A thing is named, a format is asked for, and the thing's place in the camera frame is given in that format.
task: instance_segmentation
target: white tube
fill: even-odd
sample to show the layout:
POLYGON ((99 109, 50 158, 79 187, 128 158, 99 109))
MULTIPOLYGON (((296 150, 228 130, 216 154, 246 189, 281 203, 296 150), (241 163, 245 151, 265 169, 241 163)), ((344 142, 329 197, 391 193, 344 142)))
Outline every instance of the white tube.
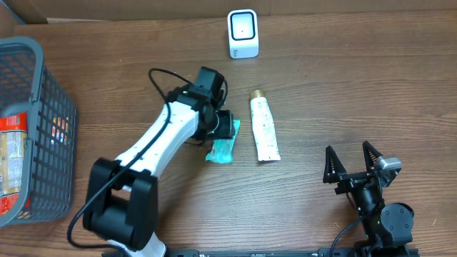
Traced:
POLYGON ((251 93, 252 131, 256 140, 259 161, 279 161, 278 143, 274 130, 273 116, 265 93, 255 90, 251 93))

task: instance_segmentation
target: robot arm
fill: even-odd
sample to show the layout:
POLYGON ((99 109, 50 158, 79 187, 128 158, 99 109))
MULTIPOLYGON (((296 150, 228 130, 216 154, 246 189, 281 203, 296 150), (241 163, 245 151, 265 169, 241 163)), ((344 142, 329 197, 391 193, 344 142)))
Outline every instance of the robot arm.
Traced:
MULTIPOLYGON (((202 67, 196 83, 169 92, 170 120, 154 144, 111 187, 130 191, 129 200, 111 195, 99 196, 84 212, 83 227, 112 244, 124 248, 135 257, 162 257, 165 245, 157 239, 157 183, 166 165, 188 138, 231 138, 234 135, 230 111, 220 111, 225 97, 221 94, 224 77, 217 71, 202 67)), ((132 161, 166 123, 165 105, 156 122, 115 161, 100 158, 92 166, 88 201, 114 175, 132 161)))

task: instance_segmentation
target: wood grain surface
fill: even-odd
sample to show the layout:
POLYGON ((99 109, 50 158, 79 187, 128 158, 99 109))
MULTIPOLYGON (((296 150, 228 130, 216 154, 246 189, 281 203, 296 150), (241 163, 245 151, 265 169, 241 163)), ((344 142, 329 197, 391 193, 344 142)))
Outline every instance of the wood grain surface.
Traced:
MULTIPOLYGON (((159 114, 148 69, 194 80, 208 66, 227 78, 226 108, 241 119, 235 161, 208 163, 205 148, 180 148, 159 184, 164 243, 205 251, 329 247, 356 213, 322 183, 325 147, 357 172, 369 140, 403 161, 384 197, 414 209, 410 247, 422 256, 457 255, 457 11, 272 16, 258 24, 260 54, 244 60, 229 57, 225 19, 16 27, 41 43, 47 67, 79 108, 73 213, 92 163, 125 151, 159 114), (267 93, 279 162, 256 161, 254 89, 267 93)), ((181 85, 157 77, 164 91, 181 85)), ((0 254, 99 256, 66 242, 70 219, 2 228, 0 254)), ((363 237, 358 227, 339 245, 363 237)), ((101 242, 81 223, 74 238, 101 242)))

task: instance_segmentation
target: gray basket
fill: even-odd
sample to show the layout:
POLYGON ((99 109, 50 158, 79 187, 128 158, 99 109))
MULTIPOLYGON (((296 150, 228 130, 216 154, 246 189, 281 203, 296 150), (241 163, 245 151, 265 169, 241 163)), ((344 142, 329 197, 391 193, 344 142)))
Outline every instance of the gray basket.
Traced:
POLYGON ((0 117, 23 111, 27 111, 28 137, 21 192, 16 204, 0 216, 0 227, 68 214, 78 124, 76 107, 44 67, 38 42, 23 36, 0 39, 0 117))

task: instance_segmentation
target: black cable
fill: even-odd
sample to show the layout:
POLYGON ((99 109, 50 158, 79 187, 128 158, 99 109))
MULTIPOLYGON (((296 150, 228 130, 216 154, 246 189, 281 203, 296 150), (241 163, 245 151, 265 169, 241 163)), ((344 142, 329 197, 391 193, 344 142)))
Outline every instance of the black cable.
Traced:
POLYGON ((335 251, 336 244, 338 243, 338 240, 340 240, 340 237, 342 237, 342 235, 344 235, 344 233, 346 233, 349 229, 353 228, 355 225, 357 225, 359 222, 361 222, 363 220, 363 218, 364 218, 363 216, 358 217, 356 221, 354 221, 353 223, 349 224, 349 226, 345 227, 335 237, 335 240, 333 240, 333 243, 331 244, 331 247, 330 247, 330 257, 333 257, 333 252, 335 251))
POLYGON ((166 97, 165 97, 165 94, 163 93, 163 91, 159 88, 159 86, 157 85, 157 83, 154 81, 154 79, 152 78, 152 72, 153 71, 160 71, 160 72, 163 72, 163 73, 166 73, 166 74, 170 74, 172 76, 175 76, 183 81, 185 81, 186 83, 188 84, 192 84, 189 80, 185 79, 184 77, 182 76, 179 76, 178 74, 175 74, 174 72, 171 72, 171 71, 167 71, 167 70, 164 70, 164 69, 155 69, 155 68, 152 68, 149 70, 148 72, 148 75, 149 75, 149 80, 152 82, 152 84, 154 85, 154 87, 156 88, 156 90, 158 91, 158 93, 160 94, 160 96, 164 99, 165 101, 165 104, 166 104, 166 107, 167 107, 167 110, 168 110, 168 114, 167 114, 167 117, 166 117, 166 120, 165 120, 165 123, 164 125, 161 127, 161 129, 159 130, 159 132, 157 132, 157 134, 149 141, 148 144, 146 144, 144 146, 144 148, 139 151, 135 157, 129 161, 115 176, 113 176, 113 178, 111 178, 108 182, 106 182, 106 184, 104 186, 102 186, 100 188, 100 190, 98 190, 82 207, 81 209, 79 209, 78 213, 76 213, 76 215, 73 217, 73 219, 71 220, 70 224, 69 224, 69 228, 68 230, 66 231, 66 239, 68 240, 68 242, 74 246, 74 247, 77 247, 77 248, 84 248, 84 249, 95 249, 95 248, 112 248, 112 249, 116 249, 118 251, 122 251, 123 253, 126 254, 125 250, 120 247, 120 246, 115 246, 115 245, 111 245, 111 244, 95 244, 95 245, 82 245, 82 244, 79 244, 75 241, 73 241, 73 239, 71 238, 71 232, 73 231, 73 227, 74 225, 76 224, 76 222, 78 221, 79 218, 81 218, 81 216, 84 214, 84 211, 90 207, 94 201, 102 194, 104 193, 105 191, 109 190, 114 183, 116 183, 116 181, 124 174, 126 173, 130 167, 136 163, 143 155, 144 153, 146 153, 146 151, 148 151, 148 149, 156 142, 156 140, 159 138, 159 136, 165 131, 167 125, 169 124, 170 122, 170 118, 171 118, 171 108, 170 108, 170 104, 168 103, 168 101, 166 100, 166 97))

